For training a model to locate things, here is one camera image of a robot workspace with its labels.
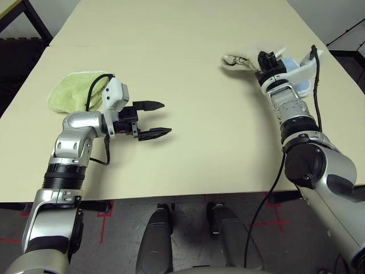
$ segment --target beige table top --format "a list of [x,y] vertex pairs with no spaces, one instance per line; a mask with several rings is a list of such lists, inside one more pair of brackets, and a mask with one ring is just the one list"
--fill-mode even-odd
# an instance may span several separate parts
[[[220,56],[257,45],[263,38],[285,41],[287,56],[299,61],[313,43],[325,47],[286,4],[271,6],[271,1],[264,1],[270,14],[286,14],[269,22],[271,29],[281,31],[265,33],[269,13],[254,20],[262,5],[255,14],[252,10],[239,16],[238,10],[254,1],[199,3],[203,2],[212,3],[211,16],[203,5],[199,17],[197,8],[182,16],[180,7],[168,17],[150,10],[155,16],[149,15],[149,24],[167,26],[164,31],[156,27],[144,31],[136,18],[123,32],[106,30],[119,36],[118,44],[114,44],[116,36],[106,35],[113,41],[110,45],[47,48],[0,119],[0,201],[33,200],[65,116],[48,110],[46,99],[62,77],[85,70],[115,73],[128,85],[130,103],[163,102],[165,108],[140,113],[139,127],[172,127],[173,131],[145,142],[118,136],[110,144],[109,166],[90,162],[83,199],[267,191],[281,160],[277,121],[254,76],[222,71]],[[115,9],[110,11],[113,17]],[[364,183],[365,98],[328,51],[321,64],[318,96],[324,132],[354,161],[358,183]],[[313,99],[306,102],[315,114]],[[95,140],[92,156],[104,159],[104,153],[103,141]],[[282,176],[277,189],[289,190],[293,185]]]

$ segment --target green towel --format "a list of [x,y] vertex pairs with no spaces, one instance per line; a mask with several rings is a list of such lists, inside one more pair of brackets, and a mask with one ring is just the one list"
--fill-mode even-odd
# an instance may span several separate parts
[[[72,113],[85,110],[87,94],[90,85],[105,71],[81,71],[65,76],[48,96],[48,107],[55,112]],[[108,78],[101,78],[91,93],[90,111],[95,111],[102,103],[102,91],[108,83]]]

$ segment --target wire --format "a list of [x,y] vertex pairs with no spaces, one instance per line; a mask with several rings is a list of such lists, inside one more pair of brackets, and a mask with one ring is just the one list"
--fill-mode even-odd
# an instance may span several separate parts
[[104,166],[109,165],[109,163],[110,163],[109,142],[110,142],[110,137],[109,137],[109,135],[107,134],[107,135],[104,137],[105,152],[106,152],[106,154],[107,154],[107,161],[106,161],[106,162],[100,161],[100,160],[95,159],[95,158],[90,158],[90,160],[91,160],[91,161],[94,161],[94,162],[97,162],[97,163],[99,163],[99,164],[103,164]]
[[314,88],[313,88],[314,107],[315,107],[315,112],[317,113],[319,131],[322,132],[322,120],[321,120],[321,113],[319,112],[318,97],[317,97],[317,88],[319,82],[319,58],[318,58],[317,48],[315,47],[315,45],[312,45],[312,53],[314,54],[315,62],[317,64],[315,79],[314,79]]
[[[86,106],[85,106],[85,111],[89,111],[89,107],[90,107],[90,100],[91,100],[91,94],[92,94],[92,90],[94,89],[94,86],[96,85],[96,83],[98,81],[100,81],[102,78],[104,77],[108,77],[108,79],[112,79],[112,77],[114,77],[113,74],[102,74],[100,76],[98,76],[93,83],[91,84],[90,88],[89,88],[89,92],[87,94],[87,100],[86,100]],[[110,143],[110,137],[109,137],[109,133],[106,133],[105,137],[104,137],[104,144],[105,144],[105,152],[107,154],[107,161],[103,162],[101,160],[95,159],[95,158],[90,158],[90,161],[94,161],[97,162],[99,164],[103,164],[105,166],[109,165],[110,163],[110,149],[109,149],[109,143]]]
[[338,260],[340,259],[341,254],[339,254],[335,260],[335,266],[333,267],[333,274],[336,274],[336,270],[337,270],[337,265],[338,265]]
[[100,76],[98,76],[94,81],[93,83],[91,84],[90,88],[89,88],[89,92],[87,94],[87,100],[86,100],[86,107],[85,107],[85,110],[86,111],[89,111],[89,107],[90,107],[90,100],[91,100],[91,94],[92,94],[92,90],[94,89],[94,86],[96,85],[96,83],[98,81],[100,81],[102,78],[104,77],[108,77],[109,80],[112,79],[113,75],[112,74],[102,74]]
[[261,204],[258,206],[255,215],[253,216],[251,225],[250,225],[250,229],[247,235],[247,239],[246,239],[246,246],[245,246],[245,257],[244,257],[244,268],[246,268],[247,266],[247,254],[248,254],[248,250],[249,250],[249,243],[250,243],[250,238],[251,238],[251,233],[252,233],[252,229],[255,225],[256,222],[256,218],[262,208],[262,206],[265,204],[266,200],[269,198],[269,196],[271,195],[272,191],[274,190],[274,188],[276,187],[276,185],[278,184],[281,172],[283,171],[284,168],[284,162],[285,162],[285,157],[286,154],[283,152],[283,158],[281,160],[281,164],[280,164],[280,168],[279,168],[279,172],[278,175],[276,176],[275,182],[273,184],[273,186],[271,187],[271,189],[269,190],[269,192],[266,194],[265,198],[261,201]]
[[364,41],[364,42],[362,42],[362,43],[359,45],[359,47],[356,49],[356,51],[359,51],[359,49],[361,49],[361,47],[363,46],[363,44],[365,44],[365,41]]

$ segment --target black cable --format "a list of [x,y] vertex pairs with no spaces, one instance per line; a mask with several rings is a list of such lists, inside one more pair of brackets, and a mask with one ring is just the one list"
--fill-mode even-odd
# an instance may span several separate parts
[[326,45],[326,47],[328,47],[329,45],[331,45],[333,42],[335,42],[337,39],[341,38],[342,36],[344,36],[346,33],[348,33],[350,30],[352,30],[354,27],[357,27],[357,25],[361,24],[362,22],[365,21],[365,18],[362,19],[359,23],[353,25],[352,27],[350,27],[348,30],[346,30],[343,34],[341,34],[340,36],[338,36],[336,39],[334,39],[333,41],[331,41],[330,43],[328,43]]
[[[87,94],[87,100],[86,100],[86,107],[85,107],[85,111],[89,111],[89,107],[90,107],[90,100],[91,100],[91,94],[92,94],[92,90],[94,89],[94,86],[96,85],[96,83],[98,81],[100,81],[102,78],[104,77],[108,77],[109,80],[112,79],[112,77],[114,77],[113,74],[102,74],[100,76],[98,76],[94,81],[93,83],[91,84],[90,88],[89,88],[89,92]],[[106,133],[105,135],[105,138],[104,138],[104,144],[105,144],[105,152],[107,154],[107,161],[106,162],[103,162],[103,161],[100,161],[98,159],[95,159],[95,158],[90,158],[90,161],[94,161],[94,162],[97,162],[99,164],[103,164],[105,166],[109,165],[110,163],[110,149],[109,149],[109,142],[110,142],[110,137],[109,137],[109,134]]]
[[317,88],[319,82],[319,58],[317,54],[317,48],[315,47],[315,45],[312,45],[312,53],[314,54],[315,62],[317,64],[315,71],[314,88],[313,88],[314,107],[315,107],[315,112],[317,113],[319,131],[322,132],[322,120],[321,120],[321,113],[319,112],[318,97],[317,97]]
[[94,161],[94,162],[97,162],[99,164],[103,164],[105,166],[109,165],[110,163],[110,150],[109,150],[109,142],[110,142],[110,137],[109,135],[107,134],[105,137],[104,137],[104,144],[105,144],[105,152],[107,154],[107,161],[106,162],[103,162],[103,161],[100,161],[98,159],[95,159],[95,158],[90,158],[90,161]]
[[252,229],[253,229],[253,227],[255,225],[255,222],[256,222],[256,218],[257,218],[257,216],[258,216],[258,214],[259,214],[262,206],[265,204],[266,200],[269,198],[269,196],[271,195],[272,191],[274,190],[274,188],[278,184],[278,181],[279,181],[281,172],[282,172],[282,170],[284,168],[285,157],[286,157],[286,154],[283,152],[283,158],[281,160],[280,169],[279,169],[278,175],[276,176],[275,182],[274,182],[273,186],[271,187],[271,189],[269,190],[269,192],[266,194],[265,198],[261,201],[261,204],[258,206],[258,208],[256,210],[256,213],[253,216],[253,219],[252,219],[252,222],[251,222],[251,225],[250,225],[250,228],[249,228],[249,232],[248,232],[248,235],[247,235],[247,239],[246,239],[245,257],[244,257],[244,268],[246,268],[246,266],[247,266],[247,254],[248,254],[248,250],[249,250],[249,243],[250,243]]
[[359,45],[359,47],[356,49],[356,51],[358,51],[359,49],[361,49],[361,47],[363,46],[363,44],[365,44],[365,41],[364,41],[364,42],[362,42],[362,43]]
[[100,81],[100,79],[104,78],[104,77],[108,77],[109,80],[112,79],[113,77],[113,74],[102,74],[100,76],[98,76],[94,81],[93,83],[91,84],[90,88],[89,88],[89,92],[87,94],[87,100],[86,100],[86,107],[85,107],[85,110],[86,111],[89,111],[89,107],[90,107],[90,100],[91,100],[91,94],[92,94],[92,90],[94,89],[94,86],[96,85],[96,83],[98,81]]
[[344,260],[344,257],[342,257],[342,262],[343,262],[344,270],[346,271],[346,274],[351,274],[350,273],[350,268],[348,267],[347,262]]
[[338,264],[338,260],[340,259],[341,254],[339,254],[335,260],[335,266],[333,267],[333,274],[336,274],[336,270],[337,270],[337,264]]

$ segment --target red tape mark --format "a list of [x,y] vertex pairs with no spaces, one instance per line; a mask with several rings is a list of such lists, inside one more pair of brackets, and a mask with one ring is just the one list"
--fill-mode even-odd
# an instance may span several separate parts
[[282,221],[280,218],[278,207],[281,207],[281,204],[271,204],[269,200],[267,200],[267,207],[273,208],[275,210],[276,221],[263,221],[256,222],[256,225],[278,225],[281,232],[283,232],[283,224],[289,224],[289,221]]
[[21,241],[16,239],[0,239],[0,243],[20,244]]
[[98,213],[96,215],[96,217],[103,217],[103,224],[102,224],[102,231],[100,233],[100,243],[102,244],[104,241],[104,234],[105,234],[105,225],[107,222],[107,217],[111,217],[112,213],[113,213],[113,205],[114,205],[114,201],[110,201],[110,203],[112,204],[112,208],[110,210],[109,213]]

